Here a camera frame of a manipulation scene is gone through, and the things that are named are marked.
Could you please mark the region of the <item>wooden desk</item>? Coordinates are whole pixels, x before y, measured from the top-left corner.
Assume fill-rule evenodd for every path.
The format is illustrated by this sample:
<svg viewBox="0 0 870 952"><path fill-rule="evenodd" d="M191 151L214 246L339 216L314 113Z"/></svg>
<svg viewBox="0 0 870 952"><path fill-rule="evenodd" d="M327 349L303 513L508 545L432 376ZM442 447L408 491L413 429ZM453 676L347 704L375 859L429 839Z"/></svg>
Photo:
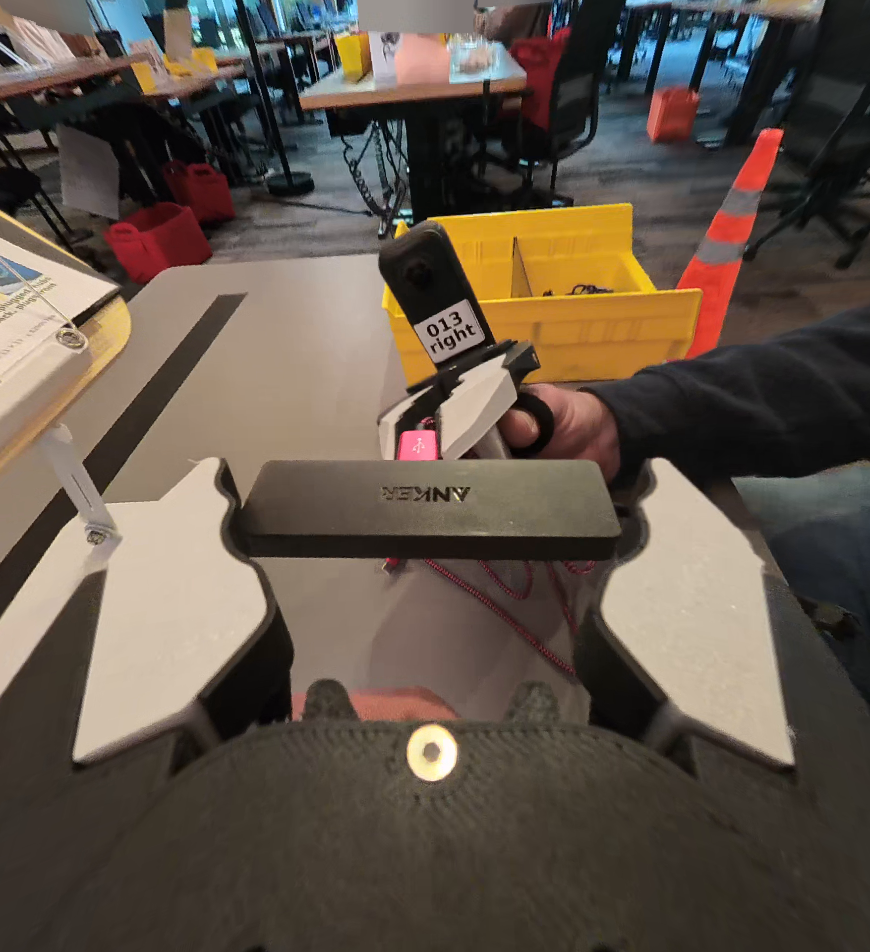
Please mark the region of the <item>wooden desk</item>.
<svg viewBox="0 0 870 952"><path fill-rule="evenodd" d="M0 68L0 165L26 169L8 137L74 125L140 98L134 57L84 58L70 65Z"/></svg>

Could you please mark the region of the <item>orange fabric bin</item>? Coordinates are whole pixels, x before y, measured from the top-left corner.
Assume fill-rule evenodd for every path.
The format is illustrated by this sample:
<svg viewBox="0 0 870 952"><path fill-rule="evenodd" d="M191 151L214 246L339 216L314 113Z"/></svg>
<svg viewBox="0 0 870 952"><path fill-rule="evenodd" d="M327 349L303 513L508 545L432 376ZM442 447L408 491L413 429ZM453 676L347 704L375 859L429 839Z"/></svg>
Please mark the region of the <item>orange fabric bin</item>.
<svg viewBox="0 0 870 952"><path fill-rule="evenodd" d="M667 87L653 93L646 131L655 144L688 141L700 103L698 91L689 87Z"/></svg>

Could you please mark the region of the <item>person's right hand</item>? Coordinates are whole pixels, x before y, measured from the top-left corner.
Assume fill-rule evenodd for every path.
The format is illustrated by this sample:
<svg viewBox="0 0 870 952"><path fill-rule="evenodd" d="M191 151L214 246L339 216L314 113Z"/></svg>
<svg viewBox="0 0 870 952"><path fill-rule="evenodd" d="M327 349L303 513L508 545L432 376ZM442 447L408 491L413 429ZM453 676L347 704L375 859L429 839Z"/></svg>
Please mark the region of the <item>person's right hand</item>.
<svg viewBox="0 0 870 952"><path fill-rule="evenodd" d="M618 475L621 458L619 433L611 412L594 394L537 384L525 392L545 403L553 419L547 444L527 454L546 460L586 460L596 463L605 482ZM512 408L499 422L499 432L512 450L528 450L542 435L542 427L532 411Z"/></svg>

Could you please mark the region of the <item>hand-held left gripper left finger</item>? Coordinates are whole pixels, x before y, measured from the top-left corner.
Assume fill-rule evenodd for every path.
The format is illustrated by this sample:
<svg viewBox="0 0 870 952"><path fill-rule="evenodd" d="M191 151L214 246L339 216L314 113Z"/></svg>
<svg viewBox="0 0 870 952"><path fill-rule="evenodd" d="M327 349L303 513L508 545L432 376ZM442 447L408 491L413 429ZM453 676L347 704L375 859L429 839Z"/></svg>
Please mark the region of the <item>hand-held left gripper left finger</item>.
<svg viewBox="0 0 870 952"><path fill-rule="evenodd" d="M174 731L200 750L291 711L291 638L238 550L239 495L206 458L160 499L111 508L107 575L72 758L90 765Z"/></svg>

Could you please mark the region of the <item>red fabric bag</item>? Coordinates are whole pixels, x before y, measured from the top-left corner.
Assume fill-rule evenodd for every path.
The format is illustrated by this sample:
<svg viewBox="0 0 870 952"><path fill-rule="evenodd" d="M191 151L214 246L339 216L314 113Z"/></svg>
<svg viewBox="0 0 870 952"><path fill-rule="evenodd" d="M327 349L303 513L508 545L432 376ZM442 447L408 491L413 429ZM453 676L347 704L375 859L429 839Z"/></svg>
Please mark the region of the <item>red fabric bag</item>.
<svg viewBox="0 0 870 952"><path fill-rule="evenodd" d="M512 42L509 52L526 74L522 92L524 119L548 132L555 75L570 38L571 27L556 31L552 37L532 37Z"/></svg>

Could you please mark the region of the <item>red fabric bin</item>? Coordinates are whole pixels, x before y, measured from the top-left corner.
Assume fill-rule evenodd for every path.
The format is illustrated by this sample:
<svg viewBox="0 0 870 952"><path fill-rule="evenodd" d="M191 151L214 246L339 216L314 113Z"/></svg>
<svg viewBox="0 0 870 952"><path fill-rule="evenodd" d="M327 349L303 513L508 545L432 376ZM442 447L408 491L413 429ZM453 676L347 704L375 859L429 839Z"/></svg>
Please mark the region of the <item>red fabric bin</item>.
<svg viewBox="0 0 870 952"><path fill-rule="evenodd" d="M190 208L199 224L219 224L235 219L227 176L213 166L172 160L164 164L163 175L174 202Z"/></svg>
<svg viewBox="0 0 870 952"><path fill-rule="evenodd" d="M160 202L112 224L104 238L129 279L147 284L168 268L199 266L213 251L193 210Z"/></svg>

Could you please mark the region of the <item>person's jeans leg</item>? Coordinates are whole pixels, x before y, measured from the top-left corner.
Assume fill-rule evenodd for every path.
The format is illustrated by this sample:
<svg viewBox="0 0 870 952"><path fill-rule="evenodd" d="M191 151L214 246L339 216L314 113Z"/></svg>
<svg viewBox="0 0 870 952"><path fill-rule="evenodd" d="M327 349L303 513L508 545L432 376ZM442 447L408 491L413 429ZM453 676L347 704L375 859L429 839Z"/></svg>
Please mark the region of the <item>person's jeans leg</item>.
<svg viewBox="0 0 870 952"><path fill-rule="evenodd" d="M734 484L789 587L870 707L870 466Z"/></svg>

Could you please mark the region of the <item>yellow plastic bin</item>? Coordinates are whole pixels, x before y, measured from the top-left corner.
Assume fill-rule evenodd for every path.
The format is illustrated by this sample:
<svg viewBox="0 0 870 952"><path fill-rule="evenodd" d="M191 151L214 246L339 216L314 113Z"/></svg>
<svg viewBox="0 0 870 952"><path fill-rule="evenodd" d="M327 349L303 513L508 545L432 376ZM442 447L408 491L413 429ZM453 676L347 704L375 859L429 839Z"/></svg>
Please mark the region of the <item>yellow plastic bin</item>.
<svg viewBox="0 0 870 952"><path fill-rule="evenodd" d="M438 222L495 336L534 345L529 383L623 379L688 350L702 293L655 288L634 256L631 204Z"/></svg>

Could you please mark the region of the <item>white stand with wooden board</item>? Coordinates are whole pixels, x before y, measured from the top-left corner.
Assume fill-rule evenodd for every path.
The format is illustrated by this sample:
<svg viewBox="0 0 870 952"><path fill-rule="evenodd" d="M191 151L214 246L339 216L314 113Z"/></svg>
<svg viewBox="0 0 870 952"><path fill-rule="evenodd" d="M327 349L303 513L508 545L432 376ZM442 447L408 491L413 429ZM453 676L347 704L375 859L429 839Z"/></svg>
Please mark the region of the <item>white stand with wooden board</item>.
<svg viewBox="0 0 870 952"><path fill-rule="evenodd" d="M0 211L0 475L38 446L105 564L121 537L63 423L126 348L119 288Z"/></svg>

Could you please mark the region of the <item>black usb hub with cable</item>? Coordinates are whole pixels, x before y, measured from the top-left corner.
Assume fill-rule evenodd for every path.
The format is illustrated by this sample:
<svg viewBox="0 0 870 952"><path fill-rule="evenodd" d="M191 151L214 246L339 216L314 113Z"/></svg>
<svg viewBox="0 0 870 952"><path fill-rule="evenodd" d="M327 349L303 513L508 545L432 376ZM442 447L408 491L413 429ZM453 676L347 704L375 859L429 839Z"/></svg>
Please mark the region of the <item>black usb hub with cable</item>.
<svg viewBox="0 0 870 952"><path fill-rule="evenodd" d="M621 525L588 461L274 461L235 534L259 558L596 562Z"/></svg>

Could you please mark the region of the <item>pale-topped desk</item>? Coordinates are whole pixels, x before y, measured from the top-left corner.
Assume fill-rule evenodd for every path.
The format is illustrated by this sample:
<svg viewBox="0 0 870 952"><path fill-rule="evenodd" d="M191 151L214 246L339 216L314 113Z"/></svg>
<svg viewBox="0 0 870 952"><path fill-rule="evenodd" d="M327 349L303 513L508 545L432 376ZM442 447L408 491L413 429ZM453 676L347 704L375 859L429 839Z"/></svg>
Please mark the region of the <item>pale-topped desk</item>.
<svg viewBox="0 0 870 952"><path fill-rule="evenodd" d="M487 119L492 104L520 98L527 89L525 70L502 45L491 44L494 63L482 74L450 73L445 81L381 85L371 75L346 82L336 70L299 96L306 112L335 113L328 122L338 133L355 125L376 125L379 159L393 164L393 193L374 214L378 236L388 237L400 223L500 207L500 193L476 178L487 165L484 143L469 154L464 145L467 117Z"/></svg>

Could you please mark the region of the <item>white paper sheet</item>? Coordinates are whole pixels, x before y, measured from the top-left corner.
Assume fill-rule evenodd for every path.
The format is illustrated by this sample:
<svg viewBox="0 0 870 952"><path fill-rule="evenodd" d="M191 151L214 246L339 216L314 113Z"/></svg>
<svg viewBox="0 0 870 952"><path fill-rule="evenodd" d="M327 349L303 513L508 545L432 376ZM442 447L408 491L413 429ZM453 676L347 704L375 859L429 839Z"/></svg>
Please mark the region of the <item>white paper sheet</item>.
<svg viewBox="0 0 870 952"><path fill-rule="evenodd" d="M110 145L71 125L57 125L56 135L63 204L118 221L119 163Z"/></svg>

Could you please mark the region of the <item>orange traffic cone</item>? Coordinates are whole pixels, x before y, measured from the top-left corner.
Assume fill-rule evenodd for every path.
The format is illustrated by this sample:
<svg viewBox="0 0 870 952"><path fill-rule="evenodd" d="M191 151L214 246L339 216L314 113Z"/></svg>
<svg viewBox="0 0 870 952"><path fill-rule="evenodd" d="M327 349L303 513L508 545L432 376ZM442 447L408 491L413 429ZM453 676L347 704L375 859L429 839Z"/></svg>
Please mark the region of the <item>orange traffic cone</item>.
<svg viewBox="0 0 870 952"><path fill-rule="evenodd" d="M763 129L696 252L679 279L679 290L702 292L693 339L685 353L696 358L718 346L743 255L784 132Z"/></svg>

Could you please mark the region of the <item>clear plastic container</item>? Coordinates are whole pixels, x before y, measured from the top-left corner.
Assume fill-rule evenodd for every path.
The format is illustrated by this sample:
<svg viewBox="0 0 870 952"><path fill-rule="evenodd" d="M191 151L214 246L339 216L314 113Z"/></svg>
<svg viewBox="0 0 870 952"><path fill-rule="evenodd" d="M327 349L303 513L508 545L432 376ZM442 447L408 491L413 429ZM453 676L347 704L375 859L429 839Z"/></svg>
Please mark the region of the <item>clear plastic container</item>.
<svg viewBox="0 0 870 952"><path fill-rule="evenodd" d="M448 36L450 81L483 81L490 77L497 63L496 45L473 33L452 33Z"/></svg>

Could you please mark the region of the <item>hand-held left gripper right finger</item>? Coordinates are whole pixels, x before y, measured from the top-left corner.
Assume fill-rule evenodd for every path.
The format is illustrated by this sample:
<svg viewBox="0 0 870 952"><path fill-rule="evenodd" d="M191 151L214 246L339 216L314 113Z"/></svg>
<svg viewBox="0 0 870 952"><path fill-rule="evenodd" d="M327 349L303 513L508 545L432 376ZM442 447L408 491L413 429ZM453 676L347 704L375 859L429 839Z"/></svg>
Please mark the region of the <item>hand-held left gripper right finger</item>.
<svg viewBox="0 0 870 952"><path fill-rule="evenodd" d="M663 755L700 738L793 768L762 557L665 460L620 499L618 555L575 640L592 721Z"/></svg>

